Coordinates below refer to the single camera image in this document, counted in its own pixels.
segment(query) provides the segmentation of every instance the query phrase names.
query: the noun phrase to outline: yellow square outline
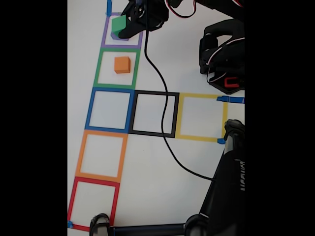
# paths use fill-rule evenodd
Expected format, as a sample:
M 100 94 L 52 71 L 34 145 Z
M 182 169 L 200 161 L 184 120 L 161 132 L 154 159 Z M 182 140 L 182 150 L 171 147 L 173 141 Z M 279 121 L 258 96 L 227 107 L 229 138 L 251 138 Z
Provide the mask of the yellow square outline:
M 184 98 L 185 97 L 217 99 L 219 96 L 220 95 L 181 92 L 179 94 L 175 138 L 176 139 L 189 139 L 189 140 L 197 140 L 197 141 L 206 141 L 206 142 L 215 142 L 215 143 L 217 143 L 218 142 L 218 138 L 220 138 L 220 137 L 215 138 L 215 137 L 203 137 L 203 136 L 181 134 L 181 126 L 182 126 L 182 115 L 183 115 L 183 107 L 184 107 Z M 227 111 L 228 111 L 228 103 L 227 102 L 223 102 L 222 134 L 221 134 L 221 138 L 223 138 L 224 135 L 225 135 L 224 123 L 227 121 Z

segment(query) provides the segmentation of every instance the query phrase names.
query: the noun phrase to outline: black border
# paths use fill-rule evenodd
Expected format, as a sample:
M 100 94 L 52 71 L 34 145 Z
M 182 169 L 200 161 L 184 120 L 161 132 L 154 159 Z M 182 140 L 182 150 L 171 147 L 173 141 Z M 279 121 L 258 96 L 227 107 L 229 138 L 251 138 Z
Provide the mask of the black border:
M 132 109 L 131 109 L 131 117 L 130 117 L 130 124 L 129 124 L 128 134 L 141 134 L 141 135 L 163 137 L 162 133 L 133 130 L 134 116 L 135 116 L 135 112 L 136 112 L 136 107 L 137 107 L 137 101 L 138 101 L 138 95 L 139 94 L 151 94 L 151 95 L 162 95 L 162 96 L 165 96 L 165 92 L 159 92 L 159 91 L 145 91 L 145 90 L 135 90 L 134 91 L 133 105 L 132 105 Z M 165 134 L 165 137 L 175 138 L 178 103 L 179 103 L 179 92 L 169 92 L 168 95 L 169 96 L 174 96 L 175 97 L 175 102 L 174 102 L 172 132 L 170 134 Z

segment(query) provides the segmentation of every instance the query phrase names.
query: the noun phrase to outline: orange square outline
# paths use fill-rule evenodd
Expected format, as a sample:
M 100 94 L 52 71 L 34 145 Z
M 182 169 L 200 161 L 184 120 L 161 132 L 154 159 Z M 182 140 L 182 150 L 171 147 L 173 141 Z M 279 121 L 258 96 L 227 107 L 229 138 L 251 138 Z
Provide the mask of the orange square outline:
M 85 144 L 86 144 L 87 137 L 88 137 L 89 134 L 123 138 L 122 150 L 121 150 L 121 153 L 120 153 L 118 172 L 117 172 L 117 176 L 116 177 L 102 176 L 102 175 L 96 175 L 96 174 L 89 174 L 89 173 L 81 172 L 81 165 L 82 165 L 82 161 L 83 161 Z M 122 178 L 122 173 L 123 173 L 123 166 L 124 166 L 126 146 L 127 146 L 127 138 L 128 138 L 128 134 L 124 134 L 124 133 L 113 133 L 113 132 L 87 130 L 87 129 L 85 129 L 84 133 L 83 133 L 81 147 L 80 147 L 80 153 L 79 153 L 79 159 L 78 159 L 78 163 L 77 163 L 77 168 L 75 170 L 75 176 L 76 177 L 92 178 L 92 179 L 99 179 L 99 180 L 106 180 L 106 181 L 120 183 L 121 178 Z

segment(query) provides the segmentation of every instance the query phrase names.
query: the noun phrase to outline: blue tape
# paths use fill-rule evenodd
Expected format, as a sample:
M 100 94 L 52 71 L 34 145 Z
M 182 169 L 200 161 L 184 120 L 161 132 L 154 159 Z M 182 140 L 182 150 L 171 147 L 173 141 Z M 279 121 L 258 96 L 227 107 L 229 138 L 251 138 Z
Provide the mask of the blue tape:
M 218 139 L 218 144 L 225 144 L 225 140 L 224 139 Z
M 245 98 L 244 97 L 222 96 L 222 97 L 218 97 L 217 101 L 245 104 Z
M 68 220 L 68 228 L 71 228 L 71 229 L 73 228 L 73 224 L 72 224 L 72 222 L 69 221 L 69 220 Z
M 107 0 L 106 15 L 107 16 L 111 16 L 112 15 L 112 0 Z

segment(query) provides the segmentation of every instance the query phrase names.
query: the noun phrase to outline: white surface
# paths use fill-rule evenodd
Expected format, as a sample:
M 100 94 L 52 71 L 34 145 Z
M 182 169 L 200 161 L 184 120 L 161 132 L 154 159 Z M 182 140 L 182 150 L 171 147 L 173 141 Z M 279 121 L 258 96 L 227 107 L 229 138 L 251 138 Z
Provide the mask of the white surface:
M 238 104 L 238 103 L 229 103 L 228 104 L 228 112 L 227 118 L 228 119 L 238 119 L 243 124 L 245 124 L 245 105 Z
M 88 134 L 81 172 L 116 177 L 122 145 L 121 137 Z
M 104 52 L 98 82 L 100 84 L 131 85 L 137 53 Z M 117 74 L 114 70 L 115 57 L 130 58 L 130 73 Z
M 90 126 L 124 129 L 130 93 L 96 91 Z
M 106 1 L 67 1 L 67 205 L 87 118 L 99 49 L 106 20 Z
M 224 146 L 167 140 L 183 165 L 214 175 Z M 175 162 L 161 137 L 129 134 L 115 225 L 184 223 L 199 213 L 209 186 Z
M 223 102 L 185 97 L 181 134 L 221 138 Z
M 110 217 L 114 193 L 113 186 L 78 182 L 70 220 L 89 227 L 91 219 L 100 213 L 105 212 Z
M 175 97 L 168 97 L 164 117 L 164 133 L 172 133 Z M 165 105 L 165 96 L 139 94 L 134 116 L 133 130 L 161 133 L 161 119 Z
M 123 11 L 127 3 L 127 0 L 113 0 L 113 12 Z M 191 1 L 183 1 L 176 10 L 181 14 L 190 14 Z M 104 0 L 68 0 L 68 205 L 104 31 L 105 12 Z M 169 91 L 223 95 L 208 85 L 205 76 L 199 73 L 198 49 L 204 28 L 224 19 L 229 17 L 197 4 L 195 16 L 179 19 L 170 14 L 169 21 L 161 29 L 150 33 L 148 54 L 163 74 Z M 144 39 L 136 89 L 164 91 L 159 76 L 144 58 L 143 46 Z M 244 94 L 244 91 L 240 91 L 233 96 Z M 117 100 L 111 102 L 115 109 L 119 108 Z M 231 112 L 230 107 L 231 104 L 228 110 L 229 118 L 244 117 L 241 112 Z M 153 113 L 154 109 L 152 106 L 148 112 Z M 168 140 L 184 165 L 198 173 L 213 176 L 223 145 L 191 140 Z M 209 181 L 186 173 L 176 164 L 163 138 L 129 134 L 115 225 L 183 223 L 189 216 L 199 212 L 209 185 Z M 89 204 L 82 203 L 82 207 L 88 207 Z M 104 200 L 95 201 L 94 205 L 98 206 L 93 216 L 102 211 L 110 214 L 110 210 L 104 209 Z M 86 215 L 82 210 L 72 212 L 72 217 L 84 218 L 84 222 L 90 222 L 93 216 Z M 68 236 L 81 235 L 87 235 L 87 232 L 68 230 Z
M 106 32 L 105 44 L 107 44 L 107 45 L 138 45 L 139 34 L 130 38 L 128 41 L 116 40 L 110 36 L 111 31 L 112 31 L 112 19 L 114 19 L 116 17 L 118 17 L 118 16 L 109 17 L 109 24 L 108 24 L 108 30 Z

